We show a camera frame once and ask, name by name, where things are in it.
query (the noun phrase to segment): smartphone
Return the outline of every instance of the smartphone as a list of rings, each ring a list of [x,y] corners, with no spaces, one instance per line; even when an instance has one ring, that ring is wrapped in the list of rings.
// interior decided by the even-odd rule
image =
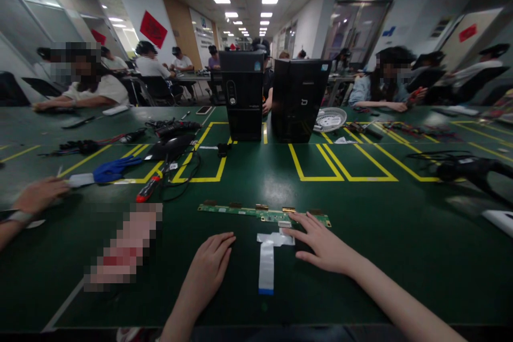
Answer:
[[[196,115],[206,115],[211,109],[212,106],[203,106],[198,111],[196,111]]]

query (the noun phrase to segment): white t-shirt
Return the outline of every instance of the white t-shirt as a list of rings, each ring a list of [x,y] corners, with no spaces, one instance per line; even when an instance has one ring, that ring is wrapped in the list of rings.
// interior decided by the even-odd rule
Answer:
[[[500,60],[496,59],[482,61],[456,72],[454,77],[450,78],[448,82],[453,83],[453,91],[456,91],[482,70],[487,68],[502,67],[502,64],[503,63]]]
[[[78,92],[77,86],[78,82],[73,82],[69,89],[66,92],[63,92],[64,96],[71,98],[73,100],[84,100],[90,99],[96,96],[105,96],[109,99],[114,100],[117,105],[128,105],[130,102],[128,101],[128,92],[121,82],[116,79],[112,75],[102,76],[98,84],[98,88],[95,92],[91,92],[89,90],[84,92]]]
[[[182,56],[182,60],[176,58],[175,61],[173,62],[173,64],[175,65],[175,68],[178,69],[178,68],[187,68],[189,67],[190,65],[192,65],[192,62],[191,62],[191,59],[189,59],[187,56]]]
[[[143,76],[162,76],[164,79],[171,76],[171,72],[159,63],[157,59],[139,56],[135,59],[135,65]]]
[[[108,69],[128,69],[128,65],[119,56],[114,56],[114,60],[102,57],[102,64]]]

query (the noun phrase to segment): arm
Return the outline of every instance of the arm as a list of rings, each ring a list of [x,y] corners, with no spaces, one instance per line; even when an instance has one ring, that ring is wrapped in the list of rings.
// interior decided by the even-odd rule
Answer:
[[[12,208],[33,217],[47,208],[57,197],[69,191],[68,184],[56,177],[49,177],[28,186],[21,193]],[[0,223],[0,251],[25,228],[26,223],[7,221]]]
[[[314,255],[298,251],[296,258],[354,279],[407,339],[422,342],[465,341],[384,272],[337,238],[316,217],[310,213],[306,216],[294,213],[290,214],[290,218],[299,222],[307,233],[292,229],[284,229],[284,233],[305,242],[315,252]]]
[[[218,291],[230,260],[233,232],[214,235],[198,249],[169,316],[161,342],[189,342],[201,312]]]

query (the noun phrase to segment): glass window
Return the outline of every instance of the glass window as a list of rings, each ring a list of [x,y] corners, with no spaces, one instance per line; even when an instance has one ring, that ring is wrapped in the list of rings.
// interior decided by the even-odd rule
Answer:
[[[82,41],[64,10],[30,2],[27,5],[54,42]]]
[[[21,0],[0,0],[0,31],[32,64],[40,61],[38,47],[50,47],[50,40],[24,8]]]

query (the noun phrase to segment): red decoration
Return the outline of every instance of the red decoration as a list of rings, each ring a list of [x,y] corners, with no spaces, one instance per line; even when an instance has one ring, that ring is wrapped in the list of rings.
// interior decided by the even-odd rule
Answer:
[[[91,33],[98,43],[100,43],[101,45],[105,45],[105,41],[107,40],[106,36],[102,35],[100,32],[94,29],[91,30]]]
[[[460,43],[463,43],[465,40],[470,39],[477,33],[477,24],[472,24],[467,29],[464,29],[460,32]]]
[[[164,39],[167,35],[167,29],[165,29],[156,18],[150,15],[148,11],[144,12],[143,21],[141,21],[141,33],[148,38],[153,44],[159,49],[162,48]]]

